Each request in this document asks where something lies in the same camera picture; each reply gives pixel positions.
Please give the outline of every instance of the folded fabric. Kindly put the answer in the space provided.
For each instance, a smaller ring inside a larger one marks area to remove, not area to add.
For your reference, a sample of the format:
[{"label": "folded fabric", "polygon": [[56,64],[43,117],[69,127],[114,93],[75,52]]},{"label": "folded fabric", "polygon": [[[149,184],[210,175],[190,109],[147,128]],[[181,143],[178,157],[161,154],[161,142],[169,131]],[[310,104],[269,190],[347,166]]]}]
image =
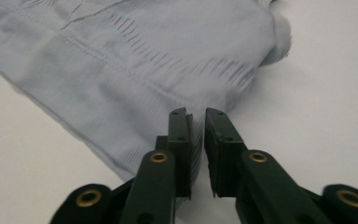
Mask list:
[{"label": "folded fabric", "polygon": [[289,50],[287,21],[260,2],[0,0],[0,74],[124,180],[185,107],[195,176],[205,108],[233,108]]}]

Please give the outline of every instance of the knitted garment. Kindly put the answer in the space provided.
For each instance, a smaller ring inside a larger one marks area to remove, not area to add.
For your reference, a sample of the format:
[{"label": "knitted garment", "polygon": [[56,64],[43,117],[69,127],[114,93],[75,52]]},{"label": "knitted garment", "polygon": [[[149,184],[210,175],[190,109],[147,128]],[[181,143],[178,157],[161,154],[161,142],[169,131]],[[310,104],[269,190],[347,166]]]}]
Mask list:
[{"label": "knitted garment", "polygon": [[233,108],[290,48],[269,2],[0,0],[0,74],[123,180],[185,107],[195,176],[205,108]]}]

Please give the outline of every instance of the white surface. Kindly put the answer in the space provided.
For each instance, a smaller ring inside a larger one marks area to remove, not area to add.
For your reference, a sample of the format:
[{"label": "white surface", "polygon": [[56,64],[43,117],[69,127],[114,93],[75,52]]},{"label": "white surface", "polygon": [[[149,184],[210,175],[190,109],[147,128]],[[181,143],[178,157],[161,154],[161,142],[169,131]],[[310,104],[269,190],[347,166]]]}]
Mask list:
[{"label": "white surface", "polygon": [[[229,115],[249,148],[272,154],[302,187],[358,188],[358,1],[275,7],[292,24],[290,55],[260,69]],[[113,189],[121,181],[0,77],[0,223],[49,223],[88,183]],[[205,166],[176,216],[176,223],[239,223],[232,199],[212,198]]]}]

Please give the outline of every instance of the cloth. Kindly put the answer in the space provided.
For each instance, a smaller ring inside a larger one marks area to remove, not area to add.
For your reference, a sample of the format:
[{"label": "cloth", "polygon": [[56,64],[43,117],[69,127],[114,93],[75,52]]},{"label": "cloth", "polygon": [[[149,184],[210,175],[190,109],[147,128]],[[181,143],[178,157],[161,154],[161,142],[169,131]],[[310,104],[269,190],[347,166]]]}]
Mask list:
[{"label": "cloth", "polygon": [[0,0],[0,74],[123,180],[185,107],[195,176],[205,108],[229,111],[289,50],[287,21],[260,2]]}]

